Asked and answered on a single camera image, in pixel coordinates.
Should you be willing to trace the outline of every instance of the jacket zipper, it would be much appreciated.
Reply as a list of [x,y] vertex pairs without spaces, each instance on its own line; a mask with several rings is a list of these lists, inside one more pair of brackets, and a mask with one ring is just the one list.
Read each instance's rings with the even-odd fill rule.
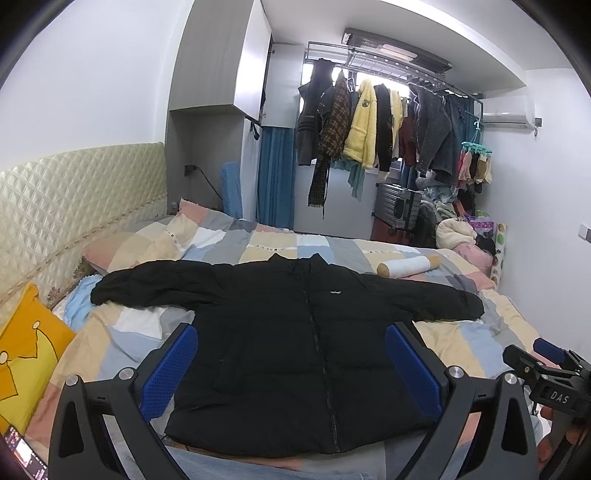
[[324,355],[320,349],[320,339],[318,336],[319,327],[318,327],[318,322],[316,322],[316,318],[314,317],[314,311],[312,310],[312,303],[310,302],[310,293],[308,291],[306,279],[304,277],[303,272],[300,271],[300,274],[301,274],[301,279],[302,279],[302,283],[303,283],[303,287],[304,287],[304,295],[306,297],[306,305],[308,306],[308,312],[310,313],[310,323],[312,324],[312,327],[314,328],[314,344],[316,346],[316,352],[318,353],[318,356],[320,357],[320,364],[322,366],[322,376],[324,377],[324,385],[326,387],[326,406],[328,408],[329,415],[330,415],[330,426],[332,428],[333,444],[334,444],[335,449],[338,453],[338,452],[340,452],[339,431],[336,427],[336,415],[335,415],[335,410],[333,408],[333,398],[332,398],[332,389],[330,388],[330,379],[328,376],[328,372],[326,370],[326,359],[324,358]]

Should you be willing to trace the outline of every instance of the white roll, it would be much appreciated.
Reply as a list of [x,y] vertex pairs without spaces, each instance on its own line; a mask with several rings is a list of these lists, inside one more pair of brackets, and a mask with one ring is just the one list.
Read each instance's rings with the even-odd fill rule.
[[405,278],[437,268],[441,259],[436,255],[388,260],[378,265],[378,275],[385,278]]

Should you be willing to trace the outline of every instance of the ceiling-mounted drying rack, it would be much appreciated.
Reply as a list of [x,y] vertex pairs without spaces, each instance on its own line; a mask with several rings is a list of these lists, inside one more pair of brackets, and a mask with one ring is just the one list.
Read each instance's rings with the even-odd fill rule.
[[444,96],[446,93],[451,93],[470,98],[480,104],[480,116],[470,112],[466,113],[472,115],[482,123],[484,106],[480,99],[460,90],[451,83],[447,83],[441,76],[435,75],[433,72],[418,65],[413,65],[402,59],[381,55],[377,52],[364,50],[359,47],[309,42],[304,63],[313,63],[318,59],[330,60],[335,65],[352,72],[362,72],[376,77],[383,77],[405,85],[416,85],[429,90],[435,95]]

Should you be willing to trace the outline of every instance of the silver suitcase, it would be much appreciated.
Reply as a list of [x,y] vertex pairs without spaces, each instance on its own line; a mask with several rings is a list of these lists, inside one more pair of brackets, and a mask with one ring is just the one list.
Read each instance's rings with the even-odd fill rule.
[[396,230],[413,230],[422,195],[389,183],[378,184],[374,216]]

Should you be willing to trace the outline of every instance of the black power cord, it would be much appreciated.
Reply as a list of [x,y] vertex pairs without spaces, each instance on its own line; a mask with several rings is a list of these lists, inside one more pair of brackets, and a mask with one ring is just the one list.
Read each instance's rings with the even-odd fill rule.
[[209,181],[209,179],[207,178],[207,175],[205,175],[205,172],[203,171],[203,169],[201,167],[198,167],[197,165],[185,165],[185,176],[188,177],[189,175],[191,175],[192,172],[194,172],[195,170],[199,170],[201,172],[201,175],[203,175],[203,177],[205,178],[205,181],[207,183],[209,183],[209,186],[212,188],[212,190],[216,193],[216,195],[218,197],[220,197],[220,200],[223,201],[222,196],[217,192],[216,188],[212,185],[212,183]]

